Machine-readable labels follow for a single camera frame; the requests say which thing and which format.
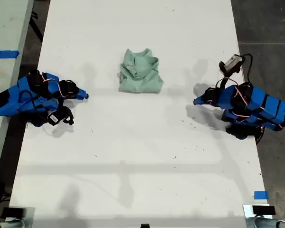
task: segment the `red wire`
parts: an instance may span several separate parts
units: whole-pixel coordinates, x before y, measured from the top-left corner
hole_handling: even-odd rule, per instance
[[[228,80],[231,80],[231,81],[233,81],[234,83],[236,83],[237,84],[237,86],[239,86],[238,85],[238,83],[235,81],[235,80],[233,80],[233,79],[231,79],[231,78],[229,78],[229,77],[224,77],[224,78],[222,78],[221,80],[219,80],[217,83],[216,83],[216,85],[215,85],[215,87],[218,87],[218,83],[220,82],[220,81],[222,81],[223,79],[228,79]],[[244,96],[242,95],[242,93],[239,91],[239,89],[237,88],[237,87],[235,87],[235,89],[237,90],[237,93],[235,94],[235,96],[237,96],[238,94],[241,96],[241,98],[242,98],[242,100],[244,101],[244,103],[245,103],[245,105],[246,106],[248,106],[248,102],[246,101],[246,99],[244,98]],[[234,112],[232,112],[235,116],[238,116],[238,117],[243,117],[243,118],[249,118],[250,116],[245,116],[245,115],[237,115],[237,114],[235,114]]]
[[[51,81],[51,80],[54,80],[54,81],[55,81],[55,79],[53,79],[53,78],[45,79],[45,78],[43,77],[43,75],[41,75],[41,77],[42,77],[42,79],[43,79],[43,82],[47,82],[47,81]],[[61,96],[62,96],[63,98],[65,98],[66,96],[63,96],[63,95],[62,95],[62,92],[61,92],[59,83],[57,83],[57,85],[58,85],[58,89],[59,89],[59,92],[60,92]]]

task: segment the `blue tape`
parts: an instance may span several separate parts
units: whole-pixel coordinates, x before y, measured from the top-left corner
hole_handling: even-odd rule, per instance
[[[255,191],[254,195],[255,200],[267,200],[268,192],[267,191]]]
[[[17,58],[18,51],[0,51],[0,58]]]

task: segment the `concrete floor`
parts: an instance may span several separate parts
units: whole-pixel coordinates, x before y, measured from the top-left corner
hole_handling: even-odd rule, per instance
[[[285,100],[285,0],[231,0],[241,54],[251,53],[254,64],[251,82],[269,94]],[[43,32],[49,1],[35,1],[37,25]],[[37,68],[41,43],[29,27],[20,76]],[[25,126],[12,118],[0,161],[1,180],[11,192]],[[277,218],[285,220],[285,129],[266,130],[258,145],[269,203]]]
[[[251,82],[285,100],[285,0],[231,2],[240,53],[254,56]],[[285,220],[285,129],[266,130],[257,149],[269,203]]]

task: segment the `green fabric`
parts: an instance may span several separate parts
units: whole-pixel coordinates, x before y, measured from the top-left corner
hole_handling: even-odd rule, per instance
[[[152,56],[150,49],[133,53],[129,49],[120,65],[120,91],[138,93],[159,93],[163,80],[158,74],[158,58]]]

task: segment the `white table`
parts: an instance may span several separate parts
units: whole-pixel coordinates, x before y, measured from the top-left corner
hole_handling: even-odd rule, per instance
[[[17,82],[33,0],[0,0],[0,50],[18,50],[17,59],[0,59],[0,92]],[[0,157],[8,119],[0,117]]]
[[[159,95],[118,92],[127,48],[159,58]],[[73,126],[26,130],[10,205],[34,228],[246,227],[242,204],[266,203],[254,139],[192,104],[237,52],[230,0],[52,0],[38,68],[90,97]]]

